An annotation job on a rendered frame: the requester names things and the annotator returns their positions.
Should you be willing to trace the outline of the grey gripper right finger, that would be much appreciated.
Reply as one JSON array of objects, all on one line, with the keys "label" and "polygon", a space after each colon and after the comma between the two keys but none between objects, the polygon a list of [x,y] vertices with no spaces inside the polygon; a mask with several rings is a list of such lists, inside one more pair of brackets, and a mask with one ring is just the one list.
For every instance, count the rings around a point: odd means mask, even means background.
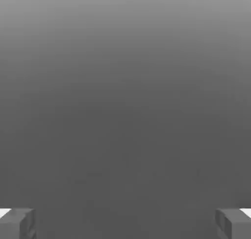
[{"label": "grey gripper right finger", "polygon": [[219,239],[251,239],[251,208],[217,209],[215,224]]}]

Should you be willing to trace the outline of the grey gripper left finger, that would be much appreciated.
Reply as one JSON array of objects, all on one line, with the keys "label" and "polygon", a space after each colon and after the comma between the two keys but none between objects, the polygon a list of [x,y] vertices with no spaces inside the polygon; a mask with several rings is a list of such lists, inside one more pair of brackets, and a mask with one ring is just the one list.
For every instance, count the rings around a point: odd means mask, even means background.
[{"label": "grey gripper left finger", "polygon": [[0,239],[37,239],[36,210],[0,209]]}]

